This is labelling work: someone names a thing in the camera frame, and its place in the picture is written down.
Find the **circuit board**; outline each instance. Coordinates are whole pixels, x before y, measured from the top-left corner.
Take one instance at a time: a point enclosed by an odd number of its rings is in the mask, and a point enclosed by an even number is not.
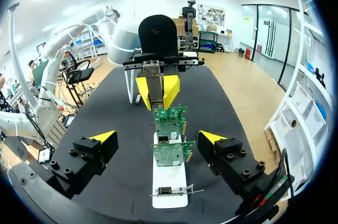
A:
[[[172,144],[152,144],[157,166],[180,166],[183,162],[188,162],[192,156],[191,147],[194,145],[195,141]]]
[[[157,138],[167,136],[169,140],[178,139],[185,133],[186,121],[182,114],[186,112],[187,107],[154,109],[155,128]]]

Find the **chair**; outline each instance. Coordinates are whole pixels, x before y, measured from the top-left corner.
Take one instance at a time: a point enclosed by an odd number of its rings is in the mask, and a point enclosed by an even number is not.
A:
[[[81,62],[77,62],[76,59],[74,58],[74,56],[69,51],[67,51],[65,53],[65,55],[69,56],[71,58],[72,62],[73,62],[73,65],[65,71],[65,75],[66,75],[65,81],[67,83],[66,87],[68,88],[69,93],[72,96],[73,100],[75,101],[76,105],[78,107],[80,107],[79,105],[83,105],[83,102],[80,99],[80,96],[88,95],[88,97],[89,97],[90,96],[89,92],[91,92],[95,89],[95,88],[92,88],[92,87],[89,87],[87,89],[85,87],[85,85],[83,84],[84,81],[89,80],[89,78],[91,77],[91,75],[94,72],[94,68],[89,68],[90,60],[83,60]],[[84,70],[80,70],[79,66],[83,63],[86,63],[86,62],[88,63],[87,68],[85,68]],[[82,87],[83,87],[83,91],[81,91],[80,94],[76,90],[76,84],[78,84],[78,83],[81,83]],[[75,97],[72,93],[72,90],[75,92],[75,94],[78,98],[78,101],[75,100]]]

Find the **white wall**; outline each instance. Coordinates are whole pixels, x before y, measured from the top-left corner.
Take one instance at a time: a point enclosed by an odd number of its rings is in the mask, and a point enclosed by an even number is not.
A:
[[[242,0],[241,4],[271,4],[299,9],[297,0]]]
[[[182,7],[190,0],[104,0],[97,5],[112,4],[122,17],[145,18],[154,14],[164,14],[178,18]],[[239,47],[241,0],[195,0],[196,4],[207,4],[225,9],[224,29],[231,29],[233,46]]]
[[[28,63],[31,60],[35,60],[37,58],[38,53],[36,47],[44,42],[46,42],[46,37],[43,35],[25,46],[18,47],[17,55],[20,61],[22,72],[27,81],[29,80],[29,71],[30,71]],[[6,79],[15,77],[15,71],[12,63],[11,54],[7,55],[0,62],[0,72],[5,76]]]

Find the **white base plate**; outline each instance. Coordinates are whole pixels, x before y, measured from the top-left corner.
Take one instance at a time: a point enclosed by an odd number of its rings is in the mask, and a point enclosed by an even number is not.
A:
[[[170,143],[182,142],[181,136],[179,139],[170,141]],[[157,134],[154,133],[154,144],[157,144]],[[186,186],[185,177],[185,166],[182,163],[181,166],[170,166],[170,167],[158,167],[156,165],[155,157],[153,157],[153,195],[156,195],[155,190],[158,187],[169,187],[179,188]],[[152,197],[153,208],[164,209],[164,208],[179,208],[186,207],[188,205],[188,196],[167,196],[167,197]]]

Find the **black table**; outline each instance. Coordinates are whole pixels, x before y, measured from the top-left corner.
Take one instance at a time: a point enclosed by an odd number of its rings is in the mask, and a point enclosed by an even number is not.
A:
[[[187,106],[188,140],[205,130],[243,141],[253,156],[242,125],[217,79],[207,67],[192,67],[180,73],[181,91],[172,107]],[[134,84],[134,100],[138,90]],[[119,149],[101,176],[94,176],[73,201],[108,216],[129,220],[221,223],[234,217],[242,199],[233,194],[220,176],[214,176],[195,147],[186,163],[187,185],[204,192],[189,195],[185,208],[154,209],[152,198],[154,138],[153,112],[143,104],[130,104],[122,68],[114,69],[80,109],[55,154],[72,148],[80,136],[94,136],[110,130],[118,133]]]

